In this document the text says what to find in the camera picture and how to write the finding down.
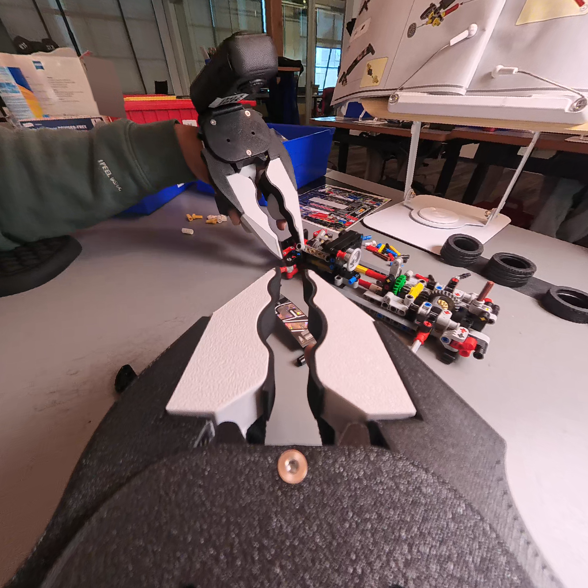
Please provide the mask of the instruction booklet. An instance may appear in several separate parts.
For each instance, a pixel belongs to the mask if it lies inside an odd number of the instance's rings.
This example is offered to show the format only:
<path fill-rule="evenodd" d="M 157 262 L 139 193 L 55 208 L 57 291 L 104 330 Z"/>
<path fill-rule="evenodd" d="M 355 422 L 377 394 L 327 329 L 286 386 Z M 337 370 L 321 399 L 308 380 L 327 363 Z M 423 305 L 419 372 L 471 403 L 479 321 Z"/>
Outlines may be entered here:
<path fill-rule="evenodd" d="M 363 1 L 333 102 L 587 97 L 587 1 Z"/>

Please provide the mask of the white book stand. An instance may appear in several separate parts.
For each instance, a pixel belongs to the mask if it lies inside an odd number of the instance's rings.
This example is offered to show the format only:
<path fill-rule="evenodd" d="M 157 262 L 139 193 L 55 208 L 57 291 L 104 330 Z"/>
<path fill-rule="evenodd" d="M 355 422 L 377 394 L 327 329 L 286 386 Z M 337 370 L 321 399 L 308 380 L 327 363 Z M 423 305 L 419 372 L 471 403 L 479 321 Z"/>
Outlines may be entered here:
<path fill-rule="evenodd" d="M 540 135 L 587 126 L 587 15 L 498 21 L 467 18 L 456 33 L 417 41 L 392 61 L 387 113 L 413 124 L 403 201 L 368 217 L 376 230 L 434 253 L 460 231 L 486 243 L 510 223 L 501 211 Z M 444 120 L 532 132 L 496 207 L 451 204 L 412 189 L 422 123 Z"/>

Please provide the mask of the lego car chassis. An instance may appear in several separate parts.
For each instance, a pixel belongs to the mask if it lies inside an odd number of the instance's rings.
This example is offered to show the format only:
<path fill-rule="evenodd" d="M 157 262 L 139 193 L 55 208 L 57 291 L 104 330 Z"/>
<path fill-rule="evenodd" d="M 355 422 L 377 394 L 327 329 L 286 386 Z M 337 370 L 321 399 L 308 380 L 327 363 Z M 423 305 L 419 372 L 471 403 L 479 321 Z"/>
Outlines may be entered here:
<path fill-rule="evenodd" d="M 489 296 L 495 283 L 487 281 L 479 293 L 466 292 L 459 284 L 469 273 L 443 283 L 406 270 L 399 261 L 386 263 L 364 249 L 366 241 L 352 230 L 337 236 L 315 231 L 304 246 L 290 237 L 280 242 L 282 275 L 290 279 L 303 269 L 314 270 L 366 313 L 411 335 L 413 352 L 437 339 L 445 364 L 458 357 L 484 359 L 490 338 L 483 329 L 494 325 L 499 313 Z"/>

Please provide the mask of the colourful sticker sheet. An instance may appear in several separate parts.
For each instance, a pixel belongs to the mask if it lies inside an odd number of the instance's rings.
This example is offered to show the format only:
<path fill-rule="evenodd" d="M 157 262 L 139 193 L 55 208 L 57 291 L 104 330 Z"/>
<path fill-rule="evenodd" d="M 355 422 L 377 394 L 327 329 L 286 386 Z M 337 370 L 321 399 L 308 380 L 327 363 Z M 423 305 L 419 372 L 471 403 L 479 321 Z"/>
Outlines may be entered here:
<path fill-rule="evenodd" d="M 316 187 L 299 195 L 303 221 L 335 232 L 351 228 L 389 201 L 379 195 L 334 185 Z"/>

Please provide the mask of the blue white glove box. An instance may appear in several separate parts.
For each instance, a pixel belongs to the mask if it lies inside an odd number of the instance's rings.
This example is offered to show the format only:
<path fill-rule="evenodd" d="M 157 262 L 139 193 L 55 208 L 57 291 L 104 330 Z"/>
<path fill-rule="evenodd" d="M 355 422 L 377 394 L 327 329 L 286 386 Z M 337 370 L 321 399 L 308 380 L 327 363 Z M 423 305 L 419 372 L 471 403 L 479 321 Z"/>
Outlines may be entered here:
<path fill-rule="evenodd" d="M 18 122 L 21 128 L 26 129 L 67 129 L 88 131 L 98 126 L 106 125 L 112 122 L 109 116 L 88 116 L 88 117 L 68 117 L 68 118 L 39 118 L 25 119 Z"/>

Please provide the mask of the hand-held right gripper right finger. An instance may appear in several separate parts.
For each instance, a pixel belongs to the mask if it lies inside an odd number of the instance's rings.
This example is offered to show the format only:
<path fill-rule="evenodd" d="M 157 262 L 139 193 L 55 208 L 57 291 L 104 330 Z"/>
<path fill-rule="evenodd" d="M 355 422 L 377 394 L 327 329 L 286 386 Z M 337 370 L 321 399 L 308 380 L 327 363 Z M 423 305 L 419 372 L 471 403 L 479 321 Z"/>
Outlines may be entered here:
<path fill-rule="evenodd" d="M 303 273 L 307 400 L 324 445 L 350 424 L 404 420 L 417 410 L 371 316 L 312 270 Z"/>

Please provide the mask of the person's left forearm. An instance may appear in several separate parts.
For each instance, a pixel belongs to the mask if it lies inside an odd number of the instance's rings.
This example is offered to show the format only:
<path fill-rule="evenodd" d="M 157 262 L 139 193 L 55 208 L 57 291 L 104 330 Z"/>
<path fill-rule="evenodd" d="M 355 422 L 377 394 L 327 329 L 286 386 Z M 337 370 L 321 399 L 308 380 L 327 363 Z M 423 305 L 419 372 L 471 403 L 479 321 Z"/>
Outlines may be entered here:
<path fill-rule="evenodd" d="M 197 128 L 176 121 L 1 127 L 1 250 L 94 226 L 179 183 L 209 183 L 202 149 Z"/>

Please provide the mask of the blue plastic bin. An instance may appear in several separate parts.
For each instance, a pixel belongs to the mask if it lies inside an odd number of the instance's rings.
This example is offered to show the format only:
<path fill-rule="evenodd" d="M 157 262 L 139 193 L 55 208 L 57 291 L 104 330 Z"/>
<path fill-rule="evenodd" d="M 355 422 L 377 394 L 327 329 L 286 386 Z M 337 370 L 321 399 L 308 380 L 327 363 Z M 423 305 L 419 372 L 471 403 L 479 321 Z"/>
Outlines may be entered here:
<path fill-rule="evenodd" d="M 286 140 L 298 189 L 324 177 L 332 148 L 334 128 L 268 123 Z"/>
<path fill-rule="evenodd" d="M 148 216 L 188 189 L 194 189 L 202 194 L 208 194 L 212 196 L 215 194 L 213 186 L 201 180 L 181 183 L 167 187 L 155 194 L 144 197 L 139 203 L 117 214 L 116 217 L 124 218 Z"/>

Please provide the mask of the brown wooden table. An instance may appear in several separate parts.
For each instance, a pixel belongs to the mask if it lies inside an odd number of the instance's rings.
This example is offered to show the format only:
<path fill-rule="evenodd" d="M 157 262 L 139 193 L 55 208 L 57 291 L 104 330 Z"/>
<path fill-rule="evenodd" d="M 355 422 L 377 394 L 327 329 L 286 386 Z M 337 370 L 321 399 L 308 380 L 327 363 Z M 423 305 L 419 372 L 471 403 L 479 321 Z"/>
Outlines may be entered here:
<path fill-rule="evenodd" d="M 410 138 L 408 129 L 389 125 L 370 125 L 354 119 L 337 120 L 335 117 L 319 117 L 311 119 L 312 126 L 322 128 L 335 128 L 343 130 L 356 130 L 358 132 L 374 133 L 377 136 L 399 136 Z M 500 143 L 505 145 L 528 146 L 533 134 L 528 130 L 497 130 L 489 132 L 486 130 L 469 127 L 457 127 L 452 130 L 434 130 L 425 128 L 420 132 L 420 137 L 425 140 L 436 142 L 447 142 L 452 140 L 471 140 L 473 142 Z M 549 133 L 542 131 L 535 144 L 537 149 L 547 151 L 563 151 L 570 153 L 587 154 L 587 143 L 568 141 L 570 134 Z"/>

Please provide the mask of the black lego connector block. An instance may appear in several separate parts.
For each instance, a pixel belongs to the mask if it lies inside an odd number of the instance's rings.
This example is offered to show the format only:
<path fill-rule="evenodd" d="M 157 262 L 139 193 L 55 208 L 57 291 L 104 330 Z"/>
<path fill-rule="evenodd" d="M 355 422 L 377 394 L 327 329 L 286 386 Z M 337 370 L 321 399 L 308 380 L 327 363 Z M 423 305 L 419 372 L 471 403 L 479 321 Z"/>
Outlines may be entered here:
<path fill-rule="evenodd" d="M 129 364 L 120 367 L 114 380 L 116 394 L 122 394 L 137 378 L 137 374 Z"/>

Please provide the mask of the black curved lego panel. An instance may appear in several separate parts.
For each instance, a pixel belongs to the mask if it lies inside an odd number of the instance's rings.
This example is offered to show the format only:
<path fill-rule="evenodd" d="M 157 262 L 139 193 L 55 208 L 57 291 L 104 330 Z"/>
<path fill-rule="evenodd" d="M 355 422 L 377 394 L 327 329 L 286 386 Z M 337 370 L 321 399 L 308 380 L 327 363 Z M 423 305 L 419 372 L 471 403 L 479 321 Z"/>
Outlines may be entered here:
<path fill-rule="evenodd" d="M 296 344 L 305 349 L 316 343 L 308 328 L 308 317 L 295 303 L 285 296 L 280 296 L 275 305 L 278 321 L 290 333 Z"/>

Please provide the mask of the person's left hand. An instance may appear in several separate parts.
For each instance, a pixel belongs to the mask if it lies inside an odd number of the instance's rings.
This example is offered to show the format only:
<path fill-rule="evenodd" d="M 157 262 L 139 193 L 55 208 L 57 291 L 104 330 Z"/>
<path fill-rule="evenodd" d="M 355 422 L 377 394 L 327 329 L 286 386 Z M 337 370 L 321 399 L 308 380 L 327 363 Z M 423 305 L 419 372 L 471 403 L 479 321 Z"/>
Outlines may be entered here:
<path fill-rule="evenodd" d="M 237 207 L 222 193 L 215 192 L 215 202 L 218 212 L 231 220 L 232 224 L 241 224 L 241 213 Z"/>

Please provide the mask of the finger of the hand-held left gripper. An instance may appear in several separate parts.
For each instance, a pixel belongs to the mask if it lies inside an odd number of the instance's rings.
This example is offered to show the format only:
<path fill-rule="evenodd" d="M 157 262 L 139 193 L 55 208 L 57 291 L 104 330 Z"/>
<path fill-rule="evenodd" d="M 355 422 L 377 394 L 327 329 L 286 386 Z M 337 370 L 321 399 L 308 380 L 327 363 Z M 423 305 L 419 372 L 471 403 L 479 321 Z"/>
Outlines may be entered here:
<path fill-rule="evenodd" d="M 255 184 L 256 166 L 246 165 L 237 173 L 226 177 L 229 186 L 228 199 L 240 213 L 241 224 L 273 253 L 282 259 L 282 249 L 276 233 L 270 227 L 268 216 L 258 203 L 258 188 Z"/>
<path fill-rule="evenodd" d="M 269 160 L 264 170 L 264 189 L 268 194 L 268 210 L 271 216 L 276 220 L 284 220 L 295 243 L 304 246 L 298 191 L 280 158 Z"/>

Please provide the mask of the red storage tote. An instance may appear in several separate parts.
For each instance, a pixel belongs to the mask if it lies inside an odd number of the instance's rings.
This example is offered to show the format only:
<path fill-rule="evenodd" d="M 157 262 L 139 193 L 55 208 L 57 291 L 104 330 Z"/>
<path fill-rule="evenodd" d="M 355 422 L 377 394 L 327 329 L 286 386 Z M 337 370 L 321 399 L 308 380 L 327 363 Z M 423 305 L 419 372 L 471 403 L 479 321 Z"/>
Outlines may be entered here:
<path fill-rule="evenodd" d="M 189 98 L 173 95 L 124 95 L 126 117 L 135 123 L 177 120 L 197 126 L 198 113 Z"/>

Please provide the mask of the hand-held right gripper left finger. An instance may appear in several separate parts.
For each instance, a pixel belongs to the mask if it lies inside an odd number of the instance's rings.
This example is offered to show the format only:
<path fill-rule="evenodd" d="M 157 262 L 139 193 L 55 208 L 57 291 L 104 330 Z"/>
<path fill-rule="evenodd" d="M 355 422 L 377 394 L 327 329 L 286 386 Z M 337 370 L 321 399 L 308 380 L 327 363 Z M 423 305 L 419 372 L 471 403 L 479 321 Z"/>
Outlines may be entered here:
<path fill-rule="evenodd" d="M 243 436 L 268 421 L 275 379 L 267 339 L 280 289 L 280 270 L 269 270 L 211 315 L 166 405 L 169 414 L 232 422 Z"/>

